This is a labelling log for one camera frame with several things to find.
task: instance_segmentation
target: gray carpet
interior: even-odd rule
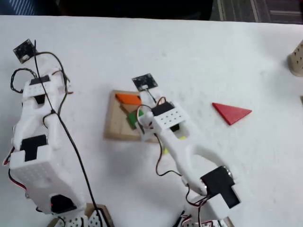
[[[214,0],[210,20],[302,24],[300,0]]]

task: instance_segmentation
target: cable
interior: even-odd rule
[[[42,85],[42,87],[43,87],[43,89],[44,89],[44,92],[45,92],[46,97],[48,97],[48,94],[47,94],[47,92],[46,92],[46,90],[45,90],[45,88],[44,88],[44,85],[43,85],[43,82],[42,82],[42,80],[41,80],[41,77],[40,77],[40,74],[39,74],[39,70],[38,70],[38,65],[37,65],[37,60],[36,60],[36,40],[35,40],[34,58],[35,58],[35,64],[36,64],[36,69],[37,69],[38,77],[40,78],[40,83],[41,83],[41,85]],[[57,60],[58,60],[58,62],[60,63],[61,68],[62,68],[62,72],[63,72],[62,64],[61,64],[61,62],[59,61],[58,58],[57,58]],[[51,109],[52,109],[52,112],[51,112],[51,113],[52,113],[52,114],[56,114],[56,115],[58,116],[58,119],[59,119],[59,121],[60,121],[62,127],[64,128],[65,133],[66,133],[66,135],[68,136],[68,139],[70,140],[70,142],[71,142],[71,144],[72,144],[72,146],[73,146],[73,148],[74,148],[74,150],[75,150],[75,152],[76,152],[76,155],[77,155],[77,157],[78,157],[78,160],[79,160],[79,163],[80,163],[80,166],[81,166],[81,169],[82,169],[82,172],[83,172],[83,175],[84,175],[86,184],[87,184],[87,187],[88,187],[88,189],[89,189],[89,194],[90,194],[91,200],[92,200],[92,202],[93,202],[94,209],[95,209],[95,210],[98,210],[97,205],[96,205],[96,202],[95,202],[95,199],[94,199],[94,196],[93,196],[93,193],[92,193],[91,188],[90,188],[90,184],[89,184],[88,177],[87,177],[86,172],[85,172],[85,169],[84,169],[84,165],[83,165],[83,163],[82,163],[81,156],[80,156],[79,151],[78,151],[78,148],[77,148],[75,142],[73,141],[73,139],[72,139],[72,137],[71,137],[71,135],[70,135],[70,132],[68,131],[68,129],[67,129],[65,123],[63,122],[61,116],[60,116],[58,113],[56,113],[56,111],[53,109],[52,104],[51,104],[49,98],[48,98],[47,100],[48,100],[48,102],[49,102],[49,104],[50,104],[50,106],[51,106]],[[101,218],[101,216],[100,216],[100,214],[99,214],[98,211],[97,211],[97,215],[98,215],[98,218],[99,218],[99,221],[100,221],[100,226],[103,227],[102,218]]]
[[[198,208],[198,225],[199,225],[199,227],[201,227],[200,210],[201,210],[201,207]]]
[[[160,104],[161,99],[163,99],[163,98],[164,98],[164,102],[166,102],[166,97],[162,96],[162,97],[161,97],[161,98],[158,100],[157,105],[159,105],[159,104]]]
[[[153,101],[154,101],[155,103],[157,103],[156,99],[154,98],[154,96],[152,96],[152,94],[151,94],[151,92],[149,91],[149,89],[146,88],[145,91],[147,91],[148,94],[150,94],[150,96],[152,97]]]
[[[36,207],[36,211],[37,211],[37,212],[40,212],[40,213],[43,213],[43,211],[40,210],[38,207]]]
[[[218,220],[218,224],[220,227],[223,227],[220,220]]]
[[[206,221],[206,222],[203,222],[202,225],[206,225],[206,224],[208,224],[208,223],[211,224],[210,227],[213,227],[213,226],[214,226],[214,222],[213,222],[213,221]]]
[[[191,219],[191,215],[188,215],[187,218],[185,218],[182,222],[180,227],[183,227],[183,225],[185,224],[185,222],[189,221]]]
[[[15,71],[13,72],[13,74],[11,75],[11,79],[10,79],[10,89],[12,89],[13,91],[15,91],[15,92],[17,92],[17,93],[20,93],[20,94],[23,93],[23,89],[21,89],[20,91],[16,90],[15,87],[14,87],[14,80],[15,80],[15,75],[16,75],[16,73],[19,72],[19,71],[22,71],[22,70],[30,72],[30,73],[33,75],[34,78],[37,78],[36,73],[35,73],[34,71],[28,69],[28,68],[20,68],[20,69],[15,70]]]
[[[63,224],[64,224],[63,226],[65,226],[66,223],[65,223],[64,219],[61,218],[61,217],[58,217],[58,219],[60,219],[63,222]]]
[[[159,174],[159,173],[158,173],[158,165],[159,165],[159,163],[160,163],[160,161],[161,161],[162,152],[163,152],[163,151],[162,151],[162,145],[161,145],[161,142],[160,142],[159,137],[157,136],[156,133],[155,133],[154,135],[155,135],[155,137],[157,138],[157,140],[158,140],[158,142],[159,142],[159,145],[160,145],[160,156],[159,156],[159,159],[158,159],[157,164],[156,164],[156,174],[157,174],[158,176],[164,176],[165,174],[168,174],[168,173],[175,173],[175,174],[177,174],[178,176],[182,176],[181,174],[179,174],[179,173],[177,173],[176,171],[173,171],[173,170],[166,171],[166,172],[163,173],[163,174]]]
[[[59,59],[54,53],[52,53],[52,52],[47,52],[47,51],[45,51],[45,52],[36,52],[36,53],[35,53],[35,56],[38,56],[38,55],[41,55],[41,54],[50,54],[50,55],[52,55],[52,56],[58,61],[59,65],[60,65],[60,67],[61,67],[60,70],[57,70],[57,71],[55,71],[55,72],[52,73],[52,75],[54,75],[55,73],[61,71],[61,72],[62,72],[62,75],[63,75],[63,80],[64,80],[65,95],[64,95],[64,97],[63,97],[63,99],[62,99],[62,101],[61,101],[61,103],[60,103],[59,109],[58,109],[58,114],[60,115],[60,114],[61,114],[61,109],[62,109],[62,106],[63,106],[63,103],[64,103],[64,101],[65,101],[65,99],[66,99],[67,94],[72,94],[72,93],[73,93],[73,92],[69,92],[69,91],[67,90],[67,81],[70,82],[70,79],[69,79],[69,78],[67,77],[67,75],[65,74],[65,71],[64,71],[64,68],[63,68],[63,65],[62,65],[60,59]]]
[[[151,108],[150,106],[148,106],[148,105],[142,104],[142,105],[138,106],[137,111],[136,111],[136,119],[137,119],[137,122],[138,122],[138,124],[139,124],[140,126],[142,126],[142,127],[145,128],[145,129],[149,129],[152,123],[150,123],[149,126],[146,127],[146,125],[141,124],[141,122],[140,122],[140,120],[139,120],[140,108],[141,108],[142,106],[148,107],[150,110],[152,110],[152,108]]]
[[[14,184],[16,184],[17,186],[23,188],[25,191],[27,190],[27,188],[26,188],[23,184],[21,184],[20,182],[16,181],[16,180],[11,176],[11,174],[10,174],[10,169],[9,169],[9,179],[10,179]]]
[[[194,207],[201,207],[201,206],[203,206],[204,205],[204,202],[206,202],[207,200],[208,200],[208,196],[205,196],[205,197],[203,197],[202,199],[200,199],[199,201],[197,201],[197,202],[195,202],[195,203],[192,203],[192,202],[190,202],[189,200],[188,200],[188,195],[189,195],[189,192],[190,192],[190,188],[189,188],[189,184],[187,184],[186,185],[187,187],[188,187],[188,191],[187,191],[187,193],[186,193],[186,196],[185,196],[185,199],[186,199],[186,201],[190,204],[190,205],[192,205],[192,206],[194,206]]]
[[[12,149],[10,150],[8,156],[4,159],[4,161],[3,161],[3,165],[4,166],[6,166],[9,163],[9,161],[10,161],[10,155],[11,155],[11,153],[14,152],[14,150],[15,150],[15,147],[12,147]]]

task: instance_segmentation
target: black panel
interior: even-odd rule
[[[172,110],[174,108],[174,106],[169,103],[169,102],[165,102],[163,104],[160,104],[154,108],[151,109],[152,113],[154,116],[159,116],[162,113],[165,113],[169,110]]]
[[[180,125],[179,124],[176,124],[174,126],[171,126],[170,129],[175,132],[175,131],[178,131],[180,129]]]
[[[143,85],[147,85],[147,89],[151,89],[158,86],[158,84],[150,73],[140,77],[135,77],[132,80],[136,85],[138,91],[144,91],[144,89],[142,88]]]
[[[27,39],[26,41],[24,41],[22,44],[20,44],[18,47],[14,49],[14,53],[19,59],[19,61],[21,62],[21,64],[23,64],[24,62],[26,62],[27,60],[29,60],[31,57],[34,56],[34,48],[35,47],[32,44],[32,42],[29,39]]]
[[[217,194],[221,194],[229,208],[240,203],[238,197],[232,190],[232,186],[235,183],[223,166],[205,174],[201,177],[201,180],[207,186],[207,194],[210,198]]]
[[[23,139],[20,150],[25,151],[24,161],[27,162],[27,161],[35,160],[37,158],[38,147],[46,144],[47,144],[46,135],[40,135],[40,136]]]
[[[34,97],[38,104],[44,104],[45,102],[45,94]]]
[[[42,83],[45,83],[45,82],[50,81],[48,75],[46,75],[46,76],[44,76],[44,77],[41,77],[40,79],[42,80]],[[29,84],[29,85],[40,84],[40,83],[41,83],[40,79],[39,79],[39,78],[32,79],[32,80],[30,81],[30,84]]]
[[[54,195],[51,198],[51,210],[53,213],[61,214],[75,210],[76,208],[76,205],[71,201],[71,199],[64,195]]]

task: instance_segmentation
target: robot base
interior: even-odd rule
[[[111,219],[111,216],[106,206],[97,204],[97,207],[102,209],[102,211],[99,211],[99,214],[101,215],[103,226],[114,227],[114,223]],[[92,203],[87,204],[85,209],[85,215],[81,215],[73,219],[68,219],[66,217],[62,217],[62,218],[66,222],[65,225],[62,220],[55,218],[49,223],[48,227],[99,227],[100,226],[97,212],[94,210],[94,206]]]

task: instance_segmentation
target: orange tangram piece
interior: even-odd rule
[[[141,105],[141,99],[135,95],[128,94],[116,94],[117,99],[120,103],[128,104],[128,105]]]

